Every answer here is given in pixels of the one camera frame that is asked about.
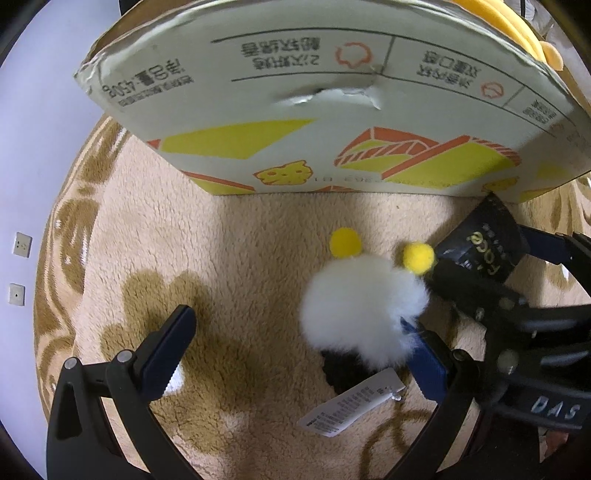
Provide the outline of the lower wall socket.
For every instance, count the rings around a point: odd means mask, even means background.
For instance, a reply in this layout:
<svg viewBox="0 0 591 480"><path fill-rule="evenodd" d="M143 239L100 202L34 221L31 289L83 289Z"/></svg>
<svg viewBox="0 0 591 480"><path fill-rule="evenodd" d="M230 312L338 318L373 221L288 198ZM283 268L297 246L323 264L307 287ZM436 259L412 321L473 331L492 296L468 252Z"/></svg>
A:
<svg viewBox="0 0 591 480"><path fill-rule="evenodd" d="M10 283L8 291L8 303L22 307L25 304L25 287L20 284Z"/></svg>

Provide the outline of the white product tag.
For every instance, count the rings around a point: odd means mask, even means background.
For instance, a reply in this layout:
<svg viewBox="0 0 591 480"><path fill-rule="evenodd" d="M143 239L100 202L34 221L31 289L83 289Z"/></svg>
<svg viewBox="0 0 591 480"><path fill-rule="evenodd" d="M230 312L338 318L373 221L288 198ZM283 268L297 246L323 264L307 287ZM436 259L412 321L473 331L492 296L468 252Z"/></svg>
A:
<svg viewBox="0 0 591 480"><path fill-rule="evenodd" d="M387 368L318 405L299 419L297 426L324 437L335 437L384 402L400 401L405 389L397 372Z"/></svg>

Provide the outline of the white fluffy pompom plush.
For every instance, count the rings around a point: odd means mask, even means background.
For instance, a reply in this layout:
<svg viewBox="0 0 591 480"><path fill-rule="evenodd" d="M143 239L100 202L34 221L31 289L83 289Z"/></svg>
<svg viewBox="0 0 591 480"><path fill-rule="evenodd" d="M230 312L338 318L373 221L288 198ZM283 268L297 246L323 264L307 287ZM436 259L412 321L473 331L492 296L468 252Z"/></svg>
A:
<svg viewBox="0 0 591 480"><path fill-rule="evenodd" d="M435 265L432 246L410 243L403 264L363 251L360 235L339 228L329 239L332 261L308 282L301 333L311 347L355 353L370 369L405 364L418 348L416 327L430 301L423 279Z"/></svg>

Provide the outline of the open cardboard box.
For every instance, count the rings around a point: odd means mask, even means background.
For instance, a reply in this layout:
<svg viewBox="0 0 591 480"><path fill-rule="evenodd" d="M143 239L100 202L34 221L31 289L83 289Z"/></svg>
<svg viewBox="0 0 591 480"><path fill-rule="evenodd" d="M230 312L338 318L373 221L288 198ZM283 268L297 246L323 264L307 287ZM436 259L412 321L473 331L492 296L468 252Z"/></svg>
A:
<svg viewBox="0 0 591 480"><path fill-rule="evenodd" d="M214 195L524 202L590 169L573 88L454 1L142 1L75 78Z"/></svg>

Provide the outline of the wall socket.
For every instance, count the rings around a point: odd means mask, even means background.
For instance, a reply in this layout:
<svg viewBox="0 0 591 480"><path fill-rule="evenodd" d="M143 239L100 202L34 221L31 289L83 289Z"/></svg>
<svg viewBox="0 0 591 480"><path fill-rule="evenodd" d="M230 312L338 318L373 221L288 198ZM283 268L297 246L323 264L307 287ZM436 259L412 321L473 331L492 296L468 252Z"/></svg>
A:
<svg viewBox="0 0 591 480"><path fill-rule="evenodd" d="M25 304L25 287L20 284L10 283L8 291L8 303L22 307Z"/></svg>
<svg viewBox="0 0 591 480"><path fill-rule="evenodd" d="M32 246L32 237L21 232L16 232L12 247L12 254L28 258Z"/></svg>

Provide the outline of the yellow dog plush toy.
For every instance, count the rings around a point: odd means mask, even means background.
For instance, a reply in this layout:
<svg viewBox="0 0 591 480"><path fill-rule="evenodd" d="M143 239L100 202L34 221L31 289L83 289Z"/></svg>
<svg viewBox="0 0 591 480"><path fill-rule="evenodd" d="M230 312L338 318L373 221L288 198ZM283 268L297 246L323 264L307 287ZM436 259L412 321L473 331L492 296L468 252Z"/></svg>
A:
<svg viewBox="0 0 591 480"><path fill-rule="evenodd" d="M485 20L520 45L534 59L544 62L555 71L564 69L559 51L550 43L539 40L522 17L503 1L454 0L454 3Z"/></svg>

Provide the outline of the upper wall socket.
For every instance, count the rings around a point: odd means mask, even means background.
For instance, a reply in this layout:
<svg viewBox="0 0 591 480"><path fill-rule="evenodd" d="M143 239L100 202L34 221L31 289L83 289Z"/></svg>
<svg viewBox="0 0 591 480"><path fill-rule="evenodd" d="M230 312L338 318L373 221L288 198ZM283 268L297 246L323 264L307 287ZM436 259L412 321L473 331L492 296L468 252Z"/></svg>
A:
<svg viewBox="0 0 591 480"><path fill-rule="evenodd" d="M16 232L12 247L12 254L28 258L32 246L32 237L21 232Z"/></svg>

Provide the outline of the beige patterned carpet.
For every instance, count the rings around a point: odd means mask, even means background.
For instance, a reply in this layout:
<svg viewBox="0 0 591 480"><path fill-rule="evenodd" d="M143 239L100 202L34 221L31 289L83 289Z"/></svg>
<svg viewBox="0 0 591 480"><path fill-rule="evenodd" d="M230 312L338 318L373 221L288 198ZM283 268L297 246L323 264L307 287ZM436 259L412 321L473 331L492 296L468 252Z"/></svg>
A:
<svg viewBox="0 0 591 480"><path fill-rule="evenodd" d="M406 363L370 369L355 353L311 347L301 333L305 288L334 258L332 232L352 228L363 251L401 266L406 245L435 251L483 199L214 197L102 118L59 193L38 265L35 356L48 477L588 478L590 418L545 458L543 428L520 427L511 440L502 432L508 423L495 426L481 410L486 328L433 292L432 269L417 325L454 357L442 402L424 397ZM590 238L588 176L505 206L519 226ZM502 284L532 307L590 306L590 276L529 253ZM197 330L163 395L143 401L135 352L178 305L193 309ZM406 385L400 401L332 438L297 426L387 368Z"/></svg>

